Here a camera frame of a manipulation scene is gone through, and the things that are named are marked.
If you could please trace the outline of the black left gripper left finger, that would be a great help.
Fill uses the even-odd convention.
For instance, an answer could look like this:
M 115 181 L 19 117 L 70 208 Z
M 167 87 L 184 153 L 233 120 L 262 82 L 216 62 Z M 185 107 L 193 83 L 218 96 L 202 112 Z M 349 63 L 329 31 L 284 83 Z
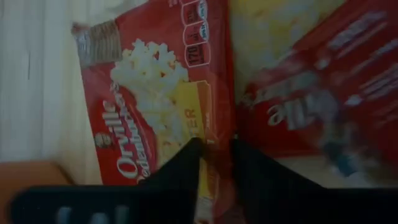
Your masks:
M 137 185 L 41 185 L 9 203 L 13 224 L 195 222 L 204 144 L 189 140 L 158 171 Z

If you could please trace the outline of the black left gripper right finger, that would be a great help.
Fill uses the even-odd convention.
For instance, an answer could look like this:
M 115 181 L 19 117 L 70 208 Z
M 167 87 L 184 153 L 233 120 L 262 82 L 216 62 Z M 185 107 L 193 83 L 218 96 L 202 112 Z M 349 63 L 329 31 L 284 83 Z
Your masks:
M 397 223 L 397 189 L 328 189 L 244 141 L 231 141 L 233 179 L 247 223 Z

